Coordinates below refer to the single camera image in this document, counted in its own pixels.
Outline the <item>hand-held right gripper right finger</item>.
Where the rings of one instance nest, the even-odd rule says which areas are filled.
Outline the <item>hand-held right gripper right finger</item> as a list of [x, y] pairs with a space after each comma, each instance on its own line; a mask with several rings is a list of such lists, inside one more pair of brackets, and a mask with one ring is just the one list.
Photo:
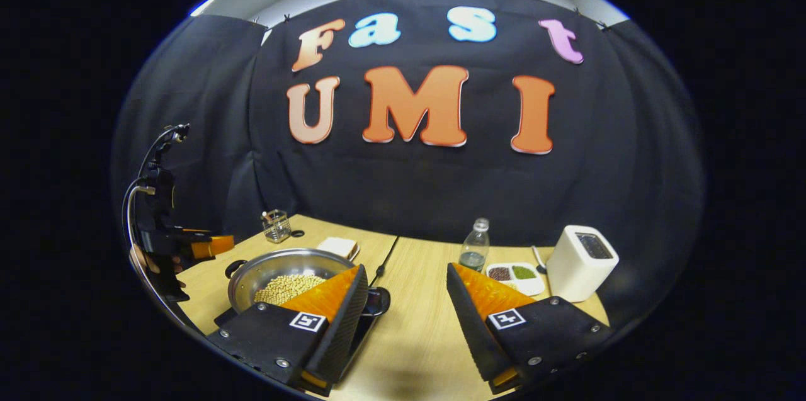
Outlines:
[[492, 393], [554, 381], [601, 352], [613, 330], [559, 296], [534, 300], [450, 263], [446, 289], [480, 377]]

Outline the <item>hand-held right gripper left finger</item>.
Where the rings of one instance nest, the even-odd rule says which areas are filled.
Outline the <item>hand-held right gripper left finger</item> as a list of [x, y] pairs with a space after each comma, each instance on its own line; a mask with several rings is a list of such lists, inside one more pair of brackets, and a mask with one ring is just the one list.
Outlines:
[[255, 303], [207, 339], [275, 383], [326, 396], [348, 364], [366, 298], [359, 264], [282, 305]]

